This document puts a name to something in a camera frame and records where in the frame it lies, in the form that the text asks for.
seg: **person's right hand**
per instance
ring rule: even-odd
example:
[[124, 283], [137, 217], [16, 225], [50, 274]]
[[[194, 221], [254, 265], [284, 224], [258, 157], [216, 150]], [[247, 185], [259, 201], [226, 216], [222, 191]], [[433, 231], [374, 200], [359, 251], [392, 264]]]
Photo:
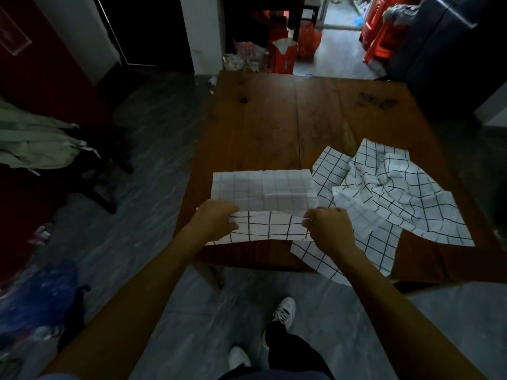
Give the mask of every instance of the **person's right hand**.
[[303, 226], [310, 231], [317, 247], [333, 260], [342, 261], [361, 251], [355, 244], [352, 223], [345, 209], [318, 207], [309, 209], [304, 218]]

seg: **green cloth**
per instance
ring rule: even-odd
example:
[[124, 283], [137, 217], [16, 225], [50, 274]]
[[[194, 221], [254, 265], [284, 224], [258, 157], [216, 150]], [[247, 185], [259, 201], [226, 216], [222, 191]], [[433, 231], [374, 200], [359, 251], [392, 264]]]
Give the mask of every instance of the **green cloth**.
[[57, 169], [72, 163], [86, 142], [62, 128], [77, 127], [39, 116], [0, 100], [0, 163], [11, 168]]

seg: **wooden table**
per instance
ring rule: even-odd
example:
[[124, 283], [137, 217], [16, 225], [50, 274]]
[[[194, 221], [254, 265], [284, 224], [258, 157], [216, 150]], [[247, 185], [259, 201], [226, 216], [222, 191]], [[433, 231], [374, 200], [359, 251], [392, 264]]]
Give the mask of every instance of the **wooden table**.
[[[210, 197], [213, 172], [311, 169], [323, 149], [353, 155], [363, 138], [406, 149], [410, 158], [452, 191], [475, 248], [438, 244], [403, 231], [391, 277], [422, 283], [507, 282], [507, 254], [457, 174], [403, 83], [222, 71], [202, 115], [203, 133], [176, 231]], [[311, 272], [288, 241], [207, 246], [207, 266]]]

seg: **stacked red stools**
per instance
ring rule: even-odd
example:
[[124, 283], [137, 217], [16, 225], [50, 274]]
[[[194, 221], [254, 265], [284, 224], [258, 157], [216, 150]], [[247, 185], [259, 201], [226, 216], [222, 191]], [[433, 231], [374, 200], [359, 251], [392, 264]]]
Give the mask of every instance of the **stacked red stools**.
[[393, 26], [394, 21], [386, 21], [380, 28], [377, 37], [370, 44], [363, 62], [369, 63], [373, 56], [390, 59], [394, 50], [402, 43], [408, 26]]
[[404, 0], [378, 0], [377, 5], [374, 6], [373, 11], [370, 13], [370, 18], [366, 21], [359, 36], [359, 41], [363, 44], [364, 50], [370, 48], [371, 43], [380, 32], [382, 28], [382, 15], [387, 8], [397, 5], [404, 4]]

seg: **door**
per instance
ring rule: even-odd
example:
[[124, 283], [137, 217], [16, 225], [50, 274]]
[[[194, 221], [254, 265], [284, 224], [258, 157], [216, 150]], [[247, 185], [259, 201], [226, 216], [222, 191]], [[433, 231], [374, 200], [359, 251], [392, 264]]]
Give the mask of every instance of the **door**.
[[95, 0], [126, 65], [193, 73], [180, 0]]

